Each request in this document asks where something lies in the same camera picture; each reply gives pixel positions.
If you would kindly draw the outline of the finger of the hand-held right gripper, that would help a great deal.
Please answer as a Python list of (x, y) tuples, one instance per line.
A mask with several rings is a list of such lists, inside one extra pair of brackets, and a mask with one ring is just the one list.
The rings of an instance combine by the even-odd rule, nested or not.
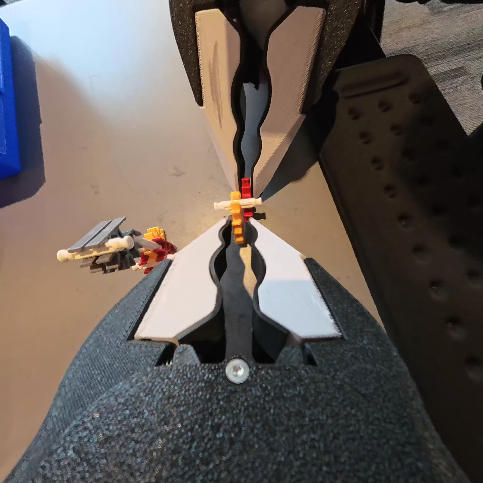
[(231, 190), (238, 191), (238, 124), (233, 112), (233, 86), (240, 64), (240, 35), (220, 10), (196, 12), (195, 25), (201, 110)]
[(325, 15), (323, 7), (297, 5), (268, 33), (263, 67), (269, 99), (258, 127), (261, 149), (252, 169), (254, 195), (267, 187), (305, 120), (305, 97)]

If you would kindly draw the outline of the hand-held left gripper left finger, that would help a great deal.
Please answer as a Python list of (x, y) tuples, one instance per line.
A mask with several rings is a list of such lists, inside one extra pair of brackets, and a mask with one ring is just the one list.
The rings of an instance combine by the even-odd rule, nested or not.
[(214, 260), (225, 247), (223, 218), (173, 255), (134, 334), (136, 341), (180, 341), (219, 310), (221, 293)]

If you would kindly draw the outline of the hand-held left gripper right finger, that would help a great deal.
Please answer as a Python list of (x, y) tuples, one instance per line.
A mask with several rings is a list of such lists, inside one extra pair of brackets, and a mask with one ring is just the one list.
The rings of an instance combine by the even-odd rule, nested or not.
[(257, 220), (250, 220), (265, 274), (257, 289), (261, 314), (298, 341), (342, 336), (309, 269), (306, 257)]

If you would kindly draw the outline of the small red toy assembly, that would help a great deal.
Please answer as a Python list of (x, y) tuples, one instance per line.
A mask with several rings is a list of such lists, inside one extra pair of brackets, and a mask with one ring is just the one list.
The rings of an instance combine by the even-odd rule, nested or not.
[(158, 226), (149, 228), (142, 236), (135, 236), (134, 240), (141, 246), (138, 249), (140, 261), (131, 269), (143, 270), (144, 274), (148, 274), (162, 261), (177, 252), (176, 246), (167, 241), (165, 230)]

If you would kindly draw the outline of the yellow fan connector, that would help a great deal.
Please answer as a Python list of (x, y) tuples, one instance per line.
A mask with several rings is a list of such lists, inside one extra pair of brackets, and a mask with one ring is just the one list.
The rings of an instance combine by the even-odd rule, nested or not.
[(241, 206), (242, 194), (240, 191), (231, 192), (230, 214), (232, 217), (232, 232), (237, 245), (245, 245), (245, 210)]

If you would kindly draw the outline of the short white toy rod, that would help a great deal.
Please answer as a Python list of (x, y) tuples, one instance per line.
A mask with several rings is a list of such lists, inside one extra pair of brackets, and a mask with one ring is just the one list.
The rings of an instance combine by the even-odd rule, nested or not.
[(223, 202), (214, 202), (215, 210), (231, 210), (232, 204), (239, 204), (242, 210), (255, 208), (262, 204), (262, 198), (241, 198), (237, 200), (228, 200)]

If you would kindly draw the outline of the red fan connector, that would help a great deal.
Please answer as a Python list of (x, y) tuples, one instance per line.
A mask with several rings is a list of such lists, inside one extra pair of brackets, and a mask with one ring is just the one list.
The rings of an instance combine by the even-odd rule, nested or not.
[(250, 178), (241, 179), (241, 199), (240, 207), (242, 209), (245, 222), (247, 223), (254, 214), (254, 210), (262, 204), (262, 199), (253, 198)]

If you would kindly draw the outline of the black perforated tray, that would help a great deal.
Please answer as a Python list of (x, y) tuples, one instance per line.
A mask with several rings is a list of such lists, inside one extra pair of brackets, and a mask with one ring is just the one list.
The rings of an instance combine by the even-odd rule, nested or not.
[(339, 69), (322, 167), (384, 327), (482, 482), (482, 158), (423, 63)]

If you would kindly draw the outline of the small blue plastic bin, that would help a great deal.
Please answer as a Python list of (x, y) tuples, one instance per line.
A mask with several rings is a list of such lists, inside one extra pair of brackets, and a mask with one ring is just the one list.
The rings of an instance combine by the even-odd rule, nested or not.
[(1, 20), (1, 179), (20, 172), (11, 38)]

